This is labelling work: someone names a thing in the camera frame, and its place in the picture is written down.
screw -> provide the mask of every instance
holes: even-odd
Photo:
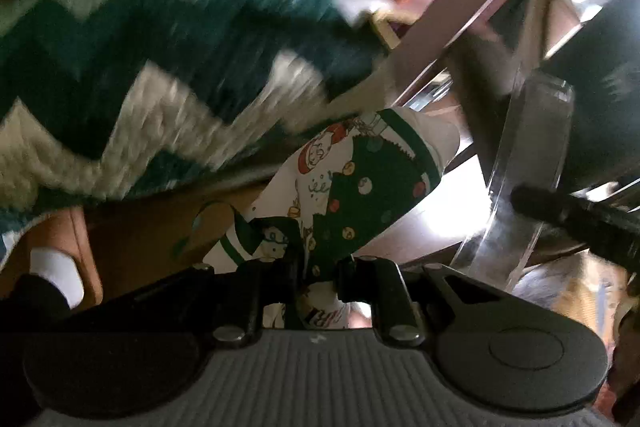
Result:
[[[398,324],[391,327],[389,336],[398,342],[409,343],[416,341],[420,337],[420,331],[415,326]]]
[[[213,337],[220,342],[239,342],[244,339],[244,330],[233,324],[219,326],[213,331]]]

